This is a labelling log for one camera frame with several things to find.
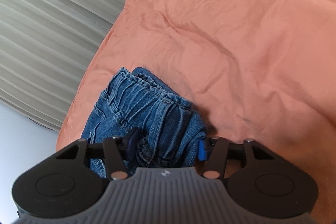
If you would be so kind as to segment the blue denim jeans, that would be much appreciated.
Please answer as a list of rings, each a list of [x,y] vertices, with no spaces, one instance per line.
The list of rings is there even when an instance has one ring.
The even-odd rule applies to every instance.
[[[82,138],[101,143],[141,130],[127,172],[137,168],[184,168],[194,165],[207,128],[192,103],[144,68],[121,68],[100,93]]]

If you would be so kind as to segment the orange bed sheet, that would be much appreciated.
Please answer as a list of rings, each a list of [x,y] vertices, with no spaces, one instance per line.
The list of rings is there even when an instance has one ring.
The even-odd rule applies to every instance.
[[[126,0],[88,66],[57,149],[79,138],[112,76],[144,67],[213,134],[255,139],[317,182],[335,221],[335,0]]]

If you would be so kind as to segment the beige pleated curtain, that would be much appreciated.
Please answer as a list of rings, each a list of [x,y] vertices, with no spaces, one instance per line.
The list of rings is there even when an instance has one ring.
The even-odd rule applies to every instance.
[[[1,101],[59,131],[125,0],[1,0]]]

